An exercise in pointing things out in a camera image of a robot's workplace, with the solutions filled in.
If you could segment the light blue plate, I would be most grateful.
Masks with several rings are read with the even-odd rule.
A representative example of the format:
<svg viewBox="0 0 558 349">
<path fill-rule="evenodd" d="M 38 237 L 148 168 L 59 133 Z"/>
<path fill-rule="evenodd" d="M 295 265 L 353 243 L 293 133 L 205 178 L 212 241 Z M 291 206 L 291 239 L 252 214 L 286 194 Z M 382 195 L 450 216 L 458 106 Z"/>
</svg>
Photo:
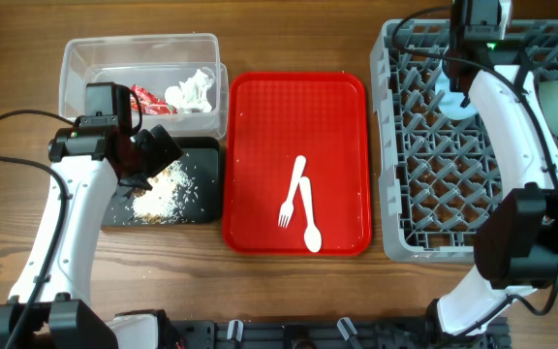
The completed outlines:
<svg viewBox="0 0 558 349">
<path fill-rule="evenodd" d="M 444 70 L 441 70 L 440 76 L 436 79 L 434 91 L 436 93 L 443 93 L 438 103 L 438 109 L 445 117 L 459 121 L 474 117 L 478 114 L 471 103 L 466 107 L 462 106 L 464 95 L 461 92 L 452 92 L 450 90 L 450 79 L 447 77 Z"/>
</svg>

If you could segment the red snack wrapper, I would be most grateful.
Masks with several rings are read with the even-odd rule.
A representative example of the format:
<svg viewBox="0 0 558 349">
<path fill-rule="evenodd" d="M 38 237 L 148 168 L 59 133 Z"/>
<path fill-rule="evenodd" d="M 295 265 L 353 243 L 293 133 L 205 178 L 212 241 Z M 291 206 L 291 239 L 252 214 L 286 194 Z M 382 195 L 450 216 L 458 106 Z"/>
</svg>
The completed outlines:
<svg viewBox="0 0 558 349">
<path fill-rule="evenodd" d="M 150 93 L 147 89 L 134 84 L 131 90 L 135 96 L 130 98 L 133 111 L 147 115 L 177 114 L 176 108 Z"/>
</svg>

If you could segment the rice and food scraps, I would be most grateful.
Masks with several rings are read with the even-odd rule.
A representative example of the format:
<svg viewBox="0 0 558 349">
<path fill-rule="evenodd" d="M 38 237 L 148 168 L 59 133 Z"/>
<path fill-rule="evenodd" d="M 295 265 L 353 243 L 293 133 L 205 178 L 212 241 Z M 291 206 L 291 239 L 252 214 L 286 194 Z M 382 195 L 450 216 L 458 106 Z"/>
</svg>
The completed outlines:
<svg viewBox="0 0 558 349">
<path fill-rule="evenodd" d="M 151 190 L 135 189 L 124 206 L 130 221 L 145 225 L 200 223 L 208 210 L 202 202 L 196 163 L 175 161 L 148 179 Z"/>
</svg>

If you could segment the white napkin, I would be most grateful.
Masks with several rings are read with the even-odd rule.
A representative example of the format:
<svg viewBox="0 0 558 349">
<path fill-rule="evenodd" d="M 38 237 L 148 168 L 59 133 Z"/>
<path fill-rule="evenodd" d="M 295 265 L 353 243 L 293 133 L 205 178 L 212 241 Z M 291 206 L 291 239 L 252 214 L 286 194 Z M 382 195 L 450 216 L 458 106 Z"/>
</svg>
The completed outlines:
<svg viewBox="0 0 558 349">
<path fill-rule="evenodd" d="M 168 87 L 165 100 L 178 113 L 210 112 L 213 107 L 208 101 L 207 92 L 214 82 L 215 78 L 197 69 L 186 81 Z"/>
</svg>

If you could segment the white plastic fork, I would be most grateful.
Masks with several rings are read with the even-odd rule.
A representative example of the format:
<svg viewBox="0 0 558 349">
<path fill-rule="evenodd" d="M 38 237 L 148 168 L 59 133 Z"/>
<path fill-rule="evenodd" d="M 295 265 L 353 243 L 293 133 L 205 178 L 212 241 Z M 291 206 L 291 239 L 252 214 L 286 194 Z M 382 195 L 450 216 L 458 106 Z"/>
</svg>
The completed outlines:
<svg viewBox="0 0 558 349">
<path fill-rule="evenodd" d="M 280 206 L 278 226 L 287 228 L 294 213 L 294 197 L 298 187 L 298 182 L 303 175 L 306 166 L 306 157 L 298 155 L 294 160 L 289 190 L 286 200 Z"/>
</svg>

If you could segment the white plastic spoon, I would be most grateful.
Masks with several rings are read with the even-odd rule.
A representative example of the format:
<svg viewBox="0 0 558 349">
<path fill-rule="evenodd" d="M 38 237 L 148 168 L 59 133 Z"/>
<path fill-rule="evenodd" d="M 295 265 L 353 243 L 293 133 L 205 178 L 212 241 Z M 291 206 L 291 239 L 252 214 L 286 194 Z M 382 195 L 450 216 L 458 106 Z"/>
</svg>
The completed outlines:
<svg viewBox="0 0 558 349">
<path fill-rule="evenodd" d="M 318 253 L 322 248 L 322 234 L 315 224 L 312 187 L 308 177 L 303 176 L 299 180 L 299 189 L 306 216 L 304 242 L 310 252 Z"/>
</svg>

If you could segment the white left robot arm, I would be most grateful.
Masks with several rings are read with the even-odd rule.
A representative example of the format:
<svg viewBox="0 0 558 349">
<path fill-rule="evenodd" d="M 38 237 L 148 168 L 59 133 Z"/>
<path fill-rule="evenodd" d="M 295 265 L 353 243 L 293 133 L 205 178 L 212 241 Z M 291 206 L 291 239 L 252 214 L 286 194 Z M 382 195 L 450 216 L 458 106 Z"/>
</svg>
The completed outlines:
<svg viewBox="0 0 558 349">
<path fill-rule="evenodd" d="M 146 189 L 182 152 L 156 126 L 72 127 L 50 141 L 51 184 L 30 257 L 0 305 L 0 348 L 177 348 L 163 310 L 103 321 L 91 308 L 90 273 L 98 235 L 118 186 Z"/>
</svg>

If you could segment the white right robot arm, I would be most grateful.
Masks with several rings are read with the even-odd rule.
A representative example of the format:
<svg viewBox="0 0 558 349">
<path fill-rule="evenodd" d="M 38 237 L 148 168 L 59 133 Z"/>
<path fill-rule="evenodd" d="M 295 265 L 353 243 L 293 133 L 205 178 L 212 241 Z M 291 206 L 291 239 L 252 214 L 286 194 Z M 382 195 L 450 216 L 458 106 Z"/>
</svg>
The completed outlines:
<svg viewBox="0 0 558 349">
<path fill-rule="evenodd" d="M 433 301 L 443 338 L 484 333 L 515 303 L 537 316 L 558 296 L 558 146 L 535 92 L 525 49 L 481 42 L 445 54 L 451 89 L 477 109 L 493 147 L 503 200 L 474 238 L 474 266 Z"/>
</svg>

